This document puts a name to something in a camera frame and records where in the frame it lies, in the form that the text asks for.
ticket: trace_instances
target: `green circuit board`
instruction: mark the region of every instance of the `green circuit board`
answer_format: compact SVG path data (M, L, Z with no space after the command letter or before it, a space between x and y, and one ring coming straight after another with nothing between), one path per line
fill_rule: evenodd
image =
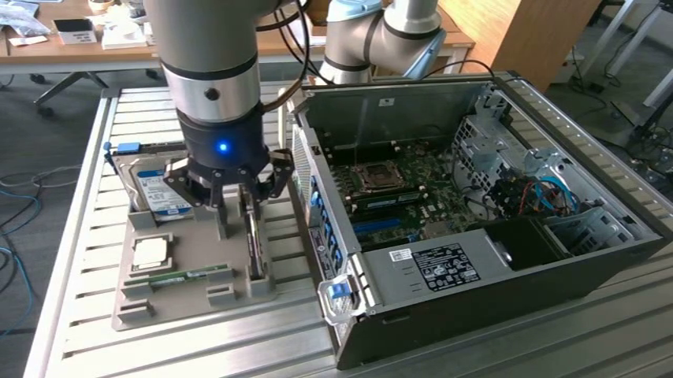
M331 167L355 231L359 224L385 220L398 223L377 231L357 231L365 250L370 246L385 246L387 242L413 242L463 232L471 224L485 219L486 210L479 206L474 206L475 212L470 210L463 193L447 175L450 164L445 150L429 142L418 141L398 145L397 154L389 160ZM371 181L379 186L370 187ZM401 191L401 187L410 194L390 194ZM418 197L413 202L394 203L397 198L410 198L414 193L418 193ZM365 199L354 200L355 195ZM363 203L377 204L378 207L367 209Z

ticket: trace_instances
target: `motherboard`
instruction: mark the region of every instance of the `motherboard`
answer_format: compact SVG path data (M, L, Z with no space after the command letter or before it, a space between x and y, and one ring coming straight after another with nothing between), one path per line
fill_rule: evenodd
M451 180L450 155L445 143L425 139L328 156L363 251L463 232L485 218Z

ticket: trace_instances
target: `wooden desk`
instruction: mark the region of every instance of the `wooden desk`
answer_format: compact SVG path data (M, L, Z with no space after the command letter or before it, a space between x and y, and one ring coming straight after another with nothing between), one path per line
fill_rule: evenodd
M37 19L53 28L52 20L91 16L87 0L64 0L61 3L41 3ZM474 41L458 30L450 17L443 14L443 26L449 30L441 56L458 61L463 58ZM15 47L7 38L16 37L11 28L0 33L0 74L49 73L76 71L111 71L123 69L158 68L156 47L103 50L100 43L61 45L57 35L49 40L31 46ZM258 33L260 63L294 61L284 48L278 31ZM322 59L324 49L311 49L314 59Z
M514 70L545 91L601 0L439 0L477 45L467 58ZM467 64L465 72L483 72Z

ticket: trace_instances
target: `metal table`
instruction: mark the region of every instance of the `metal table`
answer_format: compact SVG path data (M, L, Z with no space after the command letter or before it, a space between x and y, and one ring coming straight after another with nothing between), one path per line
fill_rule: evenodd
M263 99L282 83L263 86ZM617 182L657 206L638 177L525 83L543 110ZM278 145L276 114L264 117ZM100 101L25 377L658 376L673 371L673 248L618 274L582 300L347 372L334 369L308 265L287 198L270 205L279 297L262 305L125 332L111 328L128 197L101 157L103 141L182 138L167 89L123 90Z

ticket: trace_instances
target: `blue cable on floor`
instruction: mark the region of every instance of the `blue cable on floor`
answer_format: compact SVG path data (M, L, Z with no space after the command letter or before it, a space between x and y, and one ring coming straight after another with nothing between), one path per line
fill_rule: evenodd
M35 217L40 213L40 209L43 208L43 205L40 203L40 200L36 197L32 197L31 195L16 195L16 194L8 193L8 192L5 192L3 190L0 190L0 195L7 195L8 197L12 197L12 198L29 199L29 200L32 200L35 202L35 211L33 211L31 217L19 226L16 226L15 228L12 228L9 231L5 231L5 232L0 233L0 236L5 236L5 235L9 235L11 233L19 231L19 229L21 229L23 227L25 227L28 225L28 223L32 222L32 220L35 219Z
M25 283L25 288L28 291L28 308L25 309L25 313L23 314L19 321L13 324L13 326L11 328L8 328L5 330L5 332L3 332L0 334L0 340L1 340L4 336L7 336L15 329L17 329L21 326L25 319L28 319L28 315L31 315L31 312L32 312L32 290L31 290L31 281L28 280L28 274L25 273L25 268L23 267L21 259L19 258L19 256L16 254L13 254L13 252L9 249L3 248L1 246L0 246L0 252L3 252L9 258L13 258L13 260L16 261L17 266L19 266L19 270L21 271L23 282Z

